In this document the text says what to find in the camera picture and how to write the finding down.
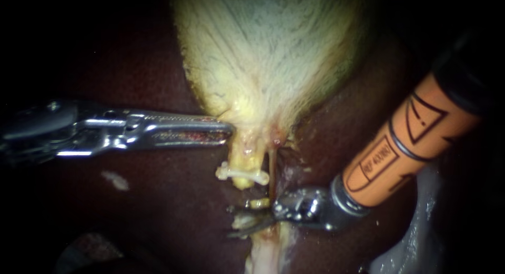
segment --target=laparoscopic clip applier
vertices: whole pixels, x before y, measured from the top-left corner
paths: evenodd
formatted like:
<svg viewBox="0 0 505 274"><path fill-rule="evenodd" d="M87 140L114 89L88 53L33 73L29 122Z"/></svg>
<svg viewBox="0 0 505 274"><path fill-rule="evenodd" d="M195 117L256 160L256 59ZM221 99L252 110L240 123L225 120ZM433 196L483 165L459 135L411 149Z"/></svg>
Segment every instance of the laparoscopic clip applier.
<svg viewBox="0 0 505 274"><path fill-rule="evenodd" d="M329 187L288 189L264 209L231 206L232 214L250 223L228 236L243 237L278 221L341 230L369 214L494 108L490 84L481 78L489 82L490 69L482 58L486 42L482 34L472 32L442 54Z"/></svg>

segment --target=dark background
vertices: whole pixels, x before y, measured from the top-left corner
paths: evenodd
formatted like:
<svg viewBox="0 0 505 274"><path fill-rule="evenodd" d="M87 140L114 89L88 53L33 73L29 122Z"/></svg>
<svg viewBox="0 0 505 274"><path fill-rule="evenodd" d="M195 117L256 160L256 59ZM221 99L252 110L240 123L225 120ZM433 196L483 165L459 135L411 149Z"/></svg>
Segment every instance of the dark background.
<svg viewBox="0 0 505 274"><path fill-rule="evenodd" d="M503 26L503 8L499 0L384 0L383 9L388 26L407 45L419 64L418 77L430 68L440 51L450 44L465 28L486 25ZM165 0L3 0L4 4L4 74L0 93L0 111L22 103L49 96L57 96L65 74L69 74L75 56L92 50L94 40L107 31L111 24L125 23L135 16L149 15L158 3ZM490 67L502 64L501 43L488 43L489 57L482 63ZM498 113L493 117L503 119ZM496 133L501 125L488 121L484 128L469 136L471 139ZM457 157L465 150L495 153L493 167L501 166L503 156L491 135L479 144L455 147ZM456 163L454 169L464 172ZM28 265L37 272L49 272L55 259L75 234L52 226L37 204L40 195L30 184L36 178L26 178L23 171L3 170L3 222L9 257L6 266ZM439 219L439 232L445 242L444 270L446 273L463 270L500 272L503 231L500 218L504 210L503 183L499 172L475 174L475 182L462 182L461 193L450 201L450 219Z"/></svg>

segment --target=clip applier jaw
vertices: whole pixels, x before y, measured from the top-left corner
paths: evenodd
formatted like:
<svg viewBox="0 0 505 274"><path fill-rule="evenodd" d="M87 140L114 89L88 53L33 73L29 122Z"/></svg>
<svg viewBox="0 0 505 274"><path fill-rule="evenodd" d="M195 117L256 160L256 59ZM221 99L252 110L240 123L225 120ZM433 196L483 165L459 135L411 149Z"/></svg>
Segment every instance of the clip applier jaw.
<svg viewBox="0 0 505 274"><path fill-rule="evenodd" d="M0 127L0 163L40 164L110 149L215 147L234 132L215 117L55 99L17 112Z"/></svg>
<svg viewBox="0 0 505 274"><path fill-rule="evenodd" d="M246 212L247 208L240 208L240 211ZM279 221L302 228L341 230L369 212L369 208L359 205L347 195L339 175L330 183L330 188L309 186L286 190L271 207L249 209L249 215L256 218L251 220L255 224L229 233L228 237L250 235Z"/></svg>

